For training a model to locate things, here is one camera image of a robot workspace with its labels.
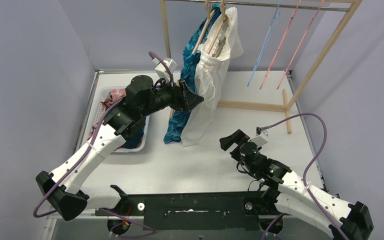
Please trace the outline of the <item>pink navy floral shorts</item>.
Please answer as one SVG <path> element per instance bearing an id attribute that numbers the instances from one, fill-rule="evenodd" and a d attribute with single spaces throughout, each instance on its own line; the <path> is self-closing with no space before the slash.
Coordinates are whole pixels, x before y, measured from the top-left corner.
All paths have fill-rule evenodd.
<path id="1" fill-rule="evenodd" d="M 99 123 L 99 120 L 105 113 L 105 111 L 111 107 L 114 103 L 119 101 L 120 99 L 124 98 L 126 96 L 126 90 L 125 88 L 105 88 L 103 89 L 100 94 L 99 98 L 97 99 L 98 102 L 95 106 L 95 110 L 92 112 L 92 121 L 91 126 L 89 127 L 89 133 L 87 136 L 87 139 L 89 140 L 94 130 L 97 127 L 97 124 Z"/>

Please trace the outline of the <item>navy blue shorts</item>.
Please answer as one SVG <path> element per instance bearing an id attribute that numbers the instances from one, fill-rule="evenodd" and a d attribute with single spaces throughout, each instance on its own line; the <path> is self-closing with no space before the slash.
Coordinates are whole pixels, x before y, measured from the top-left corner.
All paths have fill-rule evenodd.
<path id="1" fill-rule="evenodd" d="M 146 120 L 143 120 L 144 126 L 136 132 L 131 139 L 129 139 L 127 142 L 125 142 L 123 145 L 121 145 L 120 149 L 136 149 L 142 144 L 142 139 L 144 136 L 144 129 L 146 126 Z"/>

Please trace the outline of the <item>pink hanger of floral shorts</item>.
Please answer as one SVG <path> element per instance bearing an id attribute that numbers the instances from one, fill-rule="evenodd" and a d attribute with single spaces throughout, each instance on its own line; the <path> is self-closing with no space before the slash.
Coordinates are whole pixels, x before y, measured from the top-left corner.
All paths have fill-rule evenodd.
<path id="1" fill-rule="evenodd" d="M 265 76 L 263 77 L 263 79 L 262 79 L 262 81 L 261 81 L 261 84 L 260 84 L 260 87 L 259 87 L 259 89 L 261 90 L 262 88 L 263 88 L 263 86 L 264 86 L 264 84 L 265 84 L 265 82 L 266 82 L 266 80 L 267 80 L 267 78 L 268 78 L 268 76 L 269 76 L 269 74 L 270 74 L 270 72 L 271 72 L 271 70 L 272 70 L 272 68 L 273 68 L 273 65 L 275 64 L 275 62 L 276 62 L 276 59 L 277 59 L 277 57 L 278 57 L 278 54 L 279 54 L 279 52 L 280 52 L 280 50 L 281 50 L 281 48 L 282 48 L 282 45 L 283 45 L 283 43 L 284 43 L 284 40 L 285 40 L 285 38 L 286 38 L 286 36 L 287 36 L 287 34 L 288 34 L 288 32 L 289 32 L 289 30 L 290 30 L 290 27 L 291 27 L 291 25 L 292 25 L 292 23 L 293 23 L 293 21 L 294 21 L 294 17 L 295 17 L 295 15 L 296 15 L 296 13 L 297 13 L 297 11 L 298 11 L 298 9 L 299 9 L 299 6 L 301 5 L 301 0 L 299 0 L 298 2 L 297 2 L 297 4 L 294 6 L 294 10 L 293 10 L 293 12 L 291 13 L 291 16 L 290 16 L 290 19 L 289 19 L 289 21 L 288 21 L 288 24 L 285 26 L 285 28 L 284 28 L 284 32 L 283 32 L 283 34 L 282 34 L 282 37 L 280 38 L 280 39 L 278 39 L 275 43 L 276 43 L 276 50 L 275 50 L 275 52 L 273 53 L 273 55 L 271 56 L 272 58 L 271 58 L 271 61 L 270 61 L 270 64 L 268 65 L 268 67 L 267 67 L 267 70 L 266 70 L 266 74 L 265 74 Z"/>

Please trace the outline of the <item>white drawstring shorts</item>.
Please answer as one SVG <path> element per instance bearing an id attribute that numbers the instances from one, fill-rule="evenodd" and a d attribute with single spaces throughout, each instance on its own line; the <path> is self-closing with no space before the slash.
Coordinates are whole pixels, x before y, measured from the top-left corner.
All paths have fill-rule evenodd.
<path id="1" fill-rule="evenodd" d="M 238 33 L 237 8 L 233 6 L 226 9 L 225 16 L 226 22 L 213 46 L 212 55 L 207 54 L 207 51 L 221 23 L 221 15 L 209 28 L 206 40 L 197 49 L 200 61 L 196 66 L 194 80 L 197 93 L 204 101 L 191 111 L 183 129 L 181 142 L 185 148 L 197 145 L 204 136 L 220 101 L 231 59 L 240 57 L 244 52 Z"/>

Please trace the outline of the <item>white plastic basket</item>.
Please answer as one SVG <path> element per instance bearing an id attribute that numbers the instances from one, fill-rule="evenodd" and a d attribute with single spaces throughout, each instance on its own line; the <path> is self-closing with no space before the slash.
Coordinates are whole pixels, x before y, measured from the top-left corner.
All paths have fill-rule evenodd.
<path id="1" fill-rule="evenodd" d="M 92 148 L 92 151 L 97 153 L 98 150 L 102 150 L 102 154 L 108 152 L 112 147 L 116 147 L 113 151 L 116 153 L 133 153 L 140 151 L 146 141 L 149 117 L 140 117 L 139 120 L 133 120 L 131 117 L 121 112 L 126 103 L 126 95 L 119 101 L 115 102 L 110 106 L 99 120 L 92 137 L 83 141 L 85 148 Z M 91 114 L 95 110 L 96 104 L 92 106 Z M 89 133 L 89 127 L 92 125 L 92 119 L 90 125 L 87 126 L 87 132 Z M 144 127 L 144 135 L 142 138 L 141 145 L 135 149 L 120 148 L 126 143 L 132 136 Z"/>

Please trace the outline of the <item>wooden hanger front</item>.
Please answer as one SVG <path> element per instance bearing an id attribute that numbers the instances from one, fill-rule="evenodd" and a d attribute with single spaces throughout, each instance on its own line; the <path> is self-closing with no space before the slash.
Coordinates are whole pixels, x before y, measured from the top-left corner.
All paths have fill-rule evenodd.
<path id="1" fill-rule="evenodd" d="M 223 28 L 223 25 L 225 24 L 225 22 L 227 21 L 227 17 L 226 17 L 226 4 L 225 4 L 225 0 L 221 0 L 220 1 L 220 12 L 221 12 L 221 22 L 220 24 L 218 25 L 218 28 L 214 34 L 214 38 L 212 39 L 210 45 L 208 46 L 208 49 L 207 49 L 207 54 L 211 55 L 212 56 L 212 51 L 213 51 L 213 47 L 216 43 L 216 40 Z"/>

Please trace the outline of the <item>light blue hanger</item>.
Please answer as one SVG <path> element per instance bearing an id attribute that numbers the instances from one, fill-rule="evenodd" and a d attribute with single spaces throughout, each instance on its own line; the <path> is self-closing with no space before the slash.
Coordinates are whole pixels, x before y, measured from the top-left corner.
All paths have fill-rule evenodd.
<path id="1" fill-rule="evenodd" d="M 270 39 L 271 39 L 271 36 L 272 36 L 272 33 L 273 33 L 273 29 L 275 28 L 275 26 L 277 24 L 277 21 L 278 21 L 278 19 L 280 17 L 280 14 L 281 14 L 280 5 L 282 4 L 282 2 L 283 2 L 282 0 L 279 0 L 277 2 L 277 6 L 276 6 L 275 12 L 273 14 L 273 17 L 272 17 L 272 19 L 270 21 L 269 28 L 268 28 L 268 30 L 266 32 L 265 37 L 264 37 L 264 41 L 263 41 L 263 44 L 261 46 L 260 53 L 258 55 L 258 58 L 257 58 L 256 62 L 255 62 L 255 65 L 254 65 L 254 68 L 253 68 L 253 70 L 251 72 L 251 75 L 250 75 L 250 77 L 248 79 L 247 87 L 249 87 L 251 85 L 251 82 L 253 81 L 255 73 L 256 73 L 258 67 L 260 66 L 260 62 L 261 62 L 261 60 L 262 60 L 262 58 L 263 58 L 263 56 L 264 56 L 264 54 L 266 52 L 267 46 L 268 46 L 268 44 L 270 42 Z"/>

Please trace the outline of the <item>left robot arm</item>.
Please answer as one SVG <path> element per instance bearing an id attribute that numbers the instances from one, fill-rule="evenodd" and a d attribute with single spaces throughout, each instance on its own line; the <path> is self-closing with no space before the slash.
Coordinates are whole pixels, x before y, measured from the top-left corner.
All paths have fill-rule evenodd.
<path id="1" fill-rule="evenodd" d="M 160 85 L 155 86 L 148 75 L 133 77 L 125 88 L 126 95 L 107 109 L 92 137 L 59 167 L 51 172 L 41 171 L 36 176 L 43 198 L 33 210 L 35 218 L 48 215 L 38 213 L 44 202 L 65 221 L 90 209 L 104 208 L 117 214 L 127 209 L 128 199 L 117 185 L 87 189 L 82 187 L 83 183 L 114 150 L 144 128 L 147 116 L 166 107 L 190 112 L 204 100 L 182 79 L 177 85 L 163 78 L 157 83 Z"/>

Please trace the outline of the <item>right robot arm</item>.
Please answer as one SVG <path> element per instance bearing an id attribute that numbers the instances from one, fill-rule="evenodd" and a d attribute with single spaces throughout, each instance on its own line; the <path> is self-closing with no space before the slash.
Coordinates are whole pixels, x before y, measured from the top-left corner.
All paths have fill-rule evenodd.
<path id="1" fill-rule="evenodd" d="M 261 207 L 269 213 L 296 217 L 326 233 L 334 240 L 367 240 L 373 229 L 373 221 L 366 205 L 352 204 L 333 196 L 310 182 L 305 183 L 287 165 L 271 159 L 260 149 L 269 141 L 268 134 L 250 137 L 238 129 L 219 140 L 222 150 L 232 145 L 231 157 L 246 168 L 267 190 L 261 196 Z"/>

